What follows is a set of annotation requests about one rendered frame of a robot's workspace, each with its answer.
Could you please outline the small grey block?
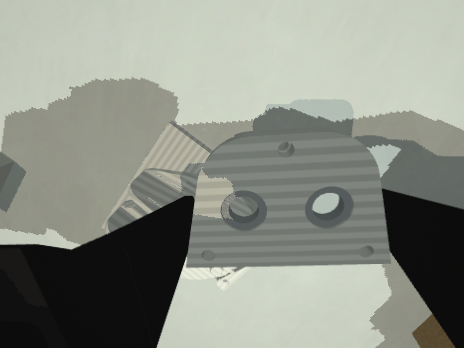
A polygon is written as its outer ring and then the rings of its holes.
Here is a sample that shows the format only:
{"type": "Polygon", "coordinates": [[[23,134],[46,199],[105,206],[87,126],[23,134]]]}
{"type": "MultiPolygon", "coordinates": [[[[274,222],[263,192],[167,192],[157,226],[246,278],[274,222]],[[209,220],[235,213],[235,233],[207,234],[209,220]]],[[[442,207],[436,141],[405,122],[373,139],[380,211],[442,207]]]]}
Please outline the small grey block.
{"type": "Polygon", "coordinates": [[[0,192],[14,164],[14,160],[0,151],[0,192]]]}

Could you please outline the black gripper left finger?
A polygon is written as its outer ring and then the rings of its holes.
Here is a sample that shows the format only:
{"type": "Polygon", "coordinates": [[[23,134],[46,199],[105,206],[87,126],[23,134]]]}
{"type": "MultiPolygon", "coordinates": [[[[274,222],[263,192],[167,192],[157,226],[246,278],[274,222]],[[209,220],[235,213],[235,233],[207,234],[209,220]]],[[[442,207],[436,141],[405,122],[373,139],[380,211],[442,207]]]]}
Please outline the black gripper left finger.
{"type": "Polygon", "coordinates": [[[0,321],[50,348],[157,348],[189,247],[183,196],[76,248],[0,245],[0,321]]]}

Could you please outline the grey rounded metal plate with two round holes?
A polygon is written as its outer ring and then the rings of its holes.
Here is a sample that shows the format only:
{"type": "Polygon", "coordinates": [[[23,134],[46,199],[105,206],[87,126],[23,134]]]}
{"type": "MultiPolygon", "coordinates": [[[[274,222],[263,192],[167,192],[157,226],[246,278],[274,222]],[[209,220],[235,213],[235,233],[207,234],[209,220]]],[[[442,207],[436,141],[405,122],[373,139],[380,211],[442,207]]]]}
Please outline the grey rounded metal plate with two round holes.
{"type": "Polygon", "coordinates": [[[362,143],[326,127],[275,129],[235,134],[210,153],[186,268],[349,264],[391,264],[380,172],[362,143]],[[326,193],[339,204],[316,213],[326,193]],[[238,197],[257,210],[235,214],[238,197]]]}

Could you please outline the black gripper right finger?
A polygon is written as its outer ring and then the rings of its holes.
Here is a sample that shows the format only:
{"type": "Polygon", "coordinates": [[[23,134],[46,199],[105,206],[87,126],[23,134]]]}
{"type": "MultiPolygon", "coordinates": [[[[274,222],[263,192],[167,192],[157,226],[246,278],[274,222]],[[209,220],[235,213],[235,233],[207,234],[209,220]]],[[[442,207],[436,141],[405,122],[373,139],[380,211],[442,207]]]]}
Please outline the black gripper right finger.
{"type": "Polygon", "coordinates": [[[464,209],[382,189],[389,251],[464,348],[464,209]]]}

